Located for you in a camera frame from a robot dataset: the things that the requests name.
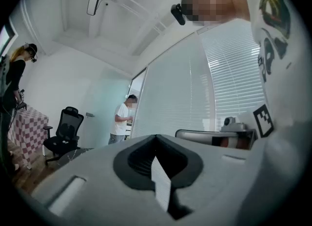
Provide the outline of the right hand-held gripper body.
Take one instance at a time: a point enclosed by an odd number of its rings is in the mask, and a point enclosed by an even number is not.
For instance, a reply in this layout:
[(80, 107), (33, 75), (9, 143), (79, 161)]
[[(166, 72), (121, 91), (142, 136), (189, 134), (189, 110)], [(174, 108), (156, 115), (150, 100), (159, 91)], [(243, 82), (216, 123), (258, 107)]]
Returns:
[(273, 132), (273, 122), (265, 103), (250, 111), (224, 119), (220, 131), (212, 136), (212, 145), (224, 148), (250, 150), (254, 142)]

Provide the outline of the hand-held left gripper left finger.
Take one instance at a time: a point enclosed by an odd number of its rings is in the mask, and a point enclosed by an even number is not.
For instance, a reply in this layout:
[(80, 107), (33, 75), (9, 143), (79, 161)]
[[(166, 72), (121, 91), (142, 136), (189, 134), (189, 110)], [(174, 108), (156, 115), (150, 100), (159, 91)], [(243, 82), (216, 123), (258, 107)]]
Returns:
[(72, 226), (174, 226), (151, 179), (162, 140), (176, 141), (146, 135), (83, 153), (42, 181), (32, 196)]

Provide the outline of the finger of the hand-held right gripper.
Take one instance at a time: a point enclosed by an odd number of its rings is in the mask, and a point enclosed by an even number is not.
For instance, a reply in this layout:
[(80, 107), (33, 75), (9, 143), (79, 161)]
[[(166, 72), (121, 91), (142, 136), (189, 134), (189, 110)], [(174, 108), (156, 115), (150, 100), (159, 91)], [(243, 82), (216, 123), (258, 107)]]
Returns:
[(238, 134), (235, 132), (206, 132), (180, 129), (176, 131), (175, 137), (205, 145), (221, 145), (226, 139), (229, 142), (230, 138), (234, 138), (234, 141), (237, 142)]

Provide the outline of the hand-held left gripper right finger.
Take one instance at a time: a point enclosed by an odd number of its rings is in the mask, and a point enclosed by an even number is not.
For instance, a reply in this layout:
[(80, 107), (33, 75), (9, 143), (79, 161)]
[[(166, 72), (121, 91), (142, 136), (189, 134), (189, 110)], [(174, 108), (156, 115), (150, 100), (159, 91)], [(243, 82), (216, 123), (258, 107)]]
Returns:
[(222, 148), (156, 135), (157, 154), (167, 153), (171, 177), (168, 211), (155, 211), (156, 226), (256, 226), (250, 200), (264, 152)]

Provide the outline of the white window blinds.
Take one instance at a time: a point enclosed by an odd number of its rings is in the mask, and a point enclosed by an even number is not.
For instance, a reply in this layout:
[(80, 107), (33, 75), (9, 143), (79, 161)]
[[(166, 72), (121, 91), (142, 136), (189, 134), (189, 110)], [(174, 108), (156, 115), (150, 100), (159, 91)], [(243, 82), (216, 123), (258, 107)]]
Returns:
[(258, 53), (241, 19), (190, 34), (149, 64), (131, 136), (218, 131), (263, 103)]

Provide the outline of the black high-back office chair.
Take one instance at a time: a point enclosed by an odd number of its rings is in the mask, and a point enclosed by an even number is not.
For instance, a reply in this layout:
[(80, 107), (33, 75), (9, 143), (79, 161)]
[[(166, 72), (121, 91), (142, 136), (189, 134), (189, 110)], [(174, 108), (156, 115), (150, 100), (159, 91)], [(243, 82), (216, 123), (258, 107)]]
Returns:
[(47, 131), (47, 139), (44, 140), (43, 146), (53, 153), (53, 158), (46, 159), (45, 165), (48, 162), (57, 161), (63, 155), (80, 149), (78, 147), (77, 132), (84, 120), (84, 116), (78, 113), (78, 109), (74, 107), (66, 107), (61, 111), (60, 121), (56, 130), (55, 136), (50, 136), (52, 126), (45, 126), (43, 129)]

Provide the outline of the checkered tablecloth table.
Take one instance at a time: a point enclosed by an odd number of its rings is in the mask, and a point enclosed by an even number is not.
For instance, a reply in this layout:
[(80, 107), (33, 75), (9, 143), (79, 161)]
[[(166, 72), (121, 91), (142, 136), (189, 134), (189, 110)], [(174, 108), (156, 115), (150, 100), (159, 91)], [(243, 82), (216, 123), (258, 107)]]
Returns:
[(36, 150), (41, 150), (47, 139), (48, 116), (28, 106), (13, 113), (8, 139), (21, 150), (24, 165), (30, 170), (30, 157)]

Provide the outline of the window with dark frame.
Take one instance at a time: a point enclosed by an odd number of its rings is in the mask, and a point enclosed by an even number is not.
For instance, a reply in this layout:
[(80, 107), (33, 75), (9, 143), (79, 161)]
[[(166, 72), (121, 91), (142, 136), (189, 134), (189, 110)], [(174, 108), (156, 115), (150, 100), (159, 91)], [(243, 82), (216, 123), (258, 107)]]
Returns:
[(14, 40), (17, 38), (17, 33), (11, 23), (4, 24), (0, 31), (0, 57), (7, 54)]

